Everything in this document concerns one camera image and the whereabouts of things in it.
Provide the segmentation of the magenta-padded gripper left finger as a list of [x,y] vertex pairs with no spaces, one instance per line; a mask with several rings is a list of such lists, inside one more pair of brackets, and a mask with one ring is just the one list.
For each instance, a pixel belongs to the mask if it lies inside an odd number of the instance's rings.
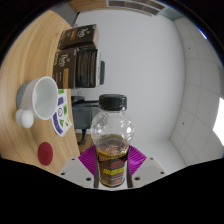
[[95,147],[91,146],[77,158],[70,158],[58,176],[81,187],[97,189],[99,174]]

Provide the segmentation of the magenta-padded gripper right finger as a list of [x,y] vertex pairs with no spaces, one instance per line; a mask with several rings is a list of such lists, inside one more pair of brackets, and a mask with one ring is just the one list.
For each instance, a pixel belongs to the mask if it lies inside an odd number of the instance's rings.
[[127,157],[127,187],[140,188],[167,175],[165,169],[154,157],[146,157],[133,146],[129,147]]

